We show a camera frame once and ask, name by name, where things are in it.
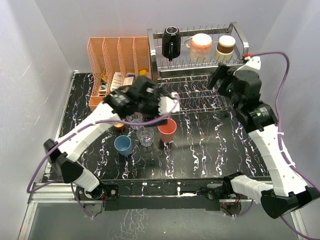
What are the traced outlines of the pink plastic tumbler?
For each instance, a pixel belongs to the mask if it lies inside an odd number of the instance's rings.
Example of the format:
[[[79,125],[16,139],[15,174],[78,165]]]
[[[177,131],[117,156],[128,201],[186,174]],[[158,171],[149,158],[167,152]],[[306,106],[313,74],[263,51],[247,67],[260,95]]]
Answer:
[[[167,123],[164,125],[159,125],[157,128],[159,130],[161,141],[167,144],[173,140],[177,129],[177,124],[172,118],[165,118],[165,120]]]

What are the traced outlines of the clear faceted glass cup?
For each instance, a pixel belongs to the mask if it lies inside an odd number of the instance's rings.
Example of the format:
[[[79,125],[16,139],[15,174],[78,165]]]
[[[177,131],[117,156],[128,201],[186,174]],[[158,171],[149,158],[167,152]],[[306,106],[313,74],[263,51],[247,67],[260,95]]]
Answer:
[[[130,123],[135,123],[135,124],[140,124],[143,122],[143,115],[139,112],[135,112],[134,114],[132,115],[128,115],[126,117],[126,120]],[[138,130],[141,126],[140,125],[130,125],[130,127],[133,129],[133,130]]]

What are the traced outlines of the pink textured mug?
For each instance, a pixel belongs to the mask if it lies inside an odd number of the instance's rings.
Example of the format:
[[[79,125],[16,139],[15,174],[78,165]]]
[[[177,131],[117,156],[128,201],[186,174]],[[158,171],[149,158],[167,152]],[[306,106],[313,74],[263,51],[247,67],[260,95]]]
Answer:
[[[189,58],[194,63],[204,63],[211,55],[213,41],[206,33],[197,33],[184,41],[184,46],[189,49]]]

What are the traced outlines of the small orange ceramic mug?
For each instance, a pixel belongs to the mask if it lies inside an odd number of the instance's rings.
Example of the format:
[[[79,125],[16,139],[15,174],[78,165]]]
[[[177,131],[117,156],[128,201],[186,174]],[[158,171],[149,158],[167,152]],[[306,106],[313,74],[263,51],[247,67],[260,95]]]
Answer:
[[[125,124],[118,122],[114,125],[114,127],[116,130],[122,131],[125,128]]]

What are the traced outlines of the blue plastic tumbler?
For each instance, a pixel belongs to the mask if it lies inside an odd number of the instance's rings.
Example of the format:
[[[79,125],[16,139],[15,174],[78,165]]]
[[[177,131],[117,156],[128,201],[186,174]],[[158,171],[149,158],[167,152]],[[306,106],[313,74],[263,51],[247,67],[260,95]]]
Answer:
[[[131,138],[126,135],[118,136],[114,141],[114,147],[122,156],[129,156],[133,149]]]

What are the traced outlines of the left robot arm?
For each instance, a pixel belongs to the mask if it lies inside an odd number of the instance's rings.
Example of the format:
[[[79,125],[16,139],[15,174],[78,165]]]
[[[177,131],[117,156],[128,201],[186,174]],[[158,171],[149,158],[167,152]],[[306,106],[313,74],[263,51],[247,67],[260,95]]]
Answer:
[[[146,125],[156,125],[178,110],[179,98],[175,93],[165,95],[165,90],[146,76],[139,76],[132,85],[111,91],[79,125],[58,140],[48,139],[44,148],[49,162],[64,183],[83,188],[93,200],[103,195],[99,178],[86,169],[78,159],[81,154],[116,123],[134,113],[152,120]]]

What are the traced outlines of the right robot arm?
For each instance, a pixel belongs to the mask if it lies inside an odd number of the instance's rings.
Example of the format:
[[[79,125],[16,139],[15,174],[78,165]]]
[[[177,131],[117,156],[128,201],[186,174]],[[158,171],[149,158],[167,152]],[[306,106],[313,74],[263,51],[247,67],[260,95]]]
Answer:
[[[257,146],[271,177],[271,184],[236,172],[223,178],[223,194],[233,199],[244,195],[260,203],[266,214],[276,219],[303,208],[320,197],[285,162],[278,145],[278,119],[270,105],[260,100],[262,82],[253,68],[231,69],[219,64],[208,80],[208,88],[222,83],[218,93],[232,102],[238,121]]]

